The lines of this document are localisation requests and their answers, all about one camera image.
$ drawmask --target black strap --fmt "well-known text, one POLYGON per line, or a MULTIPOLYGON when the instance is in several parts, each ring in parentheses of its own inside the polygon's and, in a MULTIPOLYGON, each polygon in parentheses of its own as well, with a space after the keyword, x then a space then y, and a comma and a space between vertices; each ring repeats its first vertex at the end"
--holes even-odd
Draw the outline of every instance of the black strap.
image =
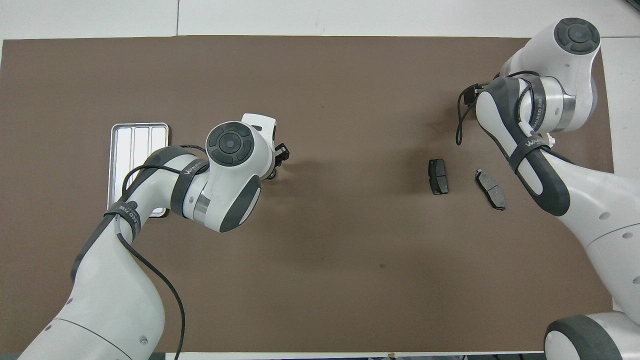
POLYGON ((182 205, 184 204, 184 197, 187 195, 189 186, 196 174, 199 174, 200 169, 208 165, 209 162, 203 159, 195 159, 189 163, 178 175, 178 180, 175 181, 173 191, 171 192, 171 210, 176 214, 186 218, 182 212, 182 205))
POLYGON ((131 232, 133 233, 133 238, 135 238, 140 232, 140 214, 136 211, 138 204, 135 201, 116 201, 107 209, 107 212, 104 213, 104 216, 109 214, 120 215, 124 220, 126 220, 131 226, 131 232))
POLYGON ((509 157, 509 166, 511 169, 513 171, 517 170, 518 166, 520 166, 520 163, 524 160, 524 157, 527 156, 527 154, 542 146, 549 147, 540 135, 532 135, 525 140, 522 140, 509 157))

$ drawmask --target gray joint cap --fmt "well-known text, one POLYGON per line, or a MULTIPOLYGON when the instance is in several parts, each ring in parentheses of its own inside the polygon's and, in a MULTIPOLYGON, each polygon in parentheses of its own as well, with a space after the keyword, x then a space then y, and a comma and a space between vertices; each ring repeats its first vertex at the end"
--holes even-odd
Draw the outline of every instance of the gray joint cap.
POLYGON ((560 20, 554 30, 554 37, 559 47, 566 52, 585 55, 600 45, 600 33, 592 23, 576 17, 560 20))
POLYGON ((241 122, 227 122, 216 127, 207 139, 207 154, 224 167, 244 163, 253 152, 251 129, 241 122))

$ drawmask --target black brake pad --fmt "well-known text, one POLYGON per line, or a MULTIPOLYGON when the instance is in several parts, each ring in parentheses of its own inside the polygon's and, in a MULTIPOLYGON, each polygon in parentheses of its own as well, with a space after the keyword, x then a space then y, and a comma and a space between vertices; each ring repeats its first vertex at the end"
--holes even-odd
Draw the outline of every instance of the black brake pad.
POLYGON ((506 209, 507 202, 504 198, 504 193, 498 185, 498 182, 481 168, 476 170, 476 182, 480 186, 480 189, 486 195, 494 209, 503 211, 506 209))
POLYGON ((434 195, 449 193, 447 184, 447 172, 444 168, 443 159, 429 160, 429 185, 434 195))

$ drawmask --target circular button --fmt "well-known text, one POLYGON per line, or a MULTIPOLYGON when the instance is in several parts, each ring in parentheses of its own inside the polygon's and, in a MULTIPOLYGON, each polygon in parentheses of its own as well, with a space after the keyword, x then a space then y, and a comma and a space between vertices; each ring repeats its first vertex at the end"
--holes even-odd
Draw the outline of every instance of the circular button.
POLYGON ((227 133, 220 137, 218 146, 220 147, 220 150, 227 154, 233 154, 240 149, 240 146, 242 146, 242 140, 240 140, 240 137, 236 134, 227 133))
POLYGON ((591 39, 591 30, 582 24, 574 24, 569 27, 569 38, 575 42, 583 43, 591 39))

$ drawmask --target aluminum tray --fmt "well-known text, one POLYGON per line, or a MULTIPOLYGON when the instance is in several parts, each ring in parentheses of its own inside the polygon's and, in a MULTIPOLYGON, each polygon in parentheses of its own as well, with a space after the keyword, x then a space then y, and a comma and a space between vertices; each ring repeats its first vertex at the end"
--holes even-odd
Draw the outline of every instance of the aluminum tray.
MULTIPOLYGON (((152 152, 169 144, 169 126, 164 122, 115 124, 111 128, 107 208, 122 195, 122 181, 131 169, 142 165, 152 152)), ((133 175, 129 186, 135 178, 133 175)), ((162 217, 166 209, 157 208, 151 217, 162 217)))

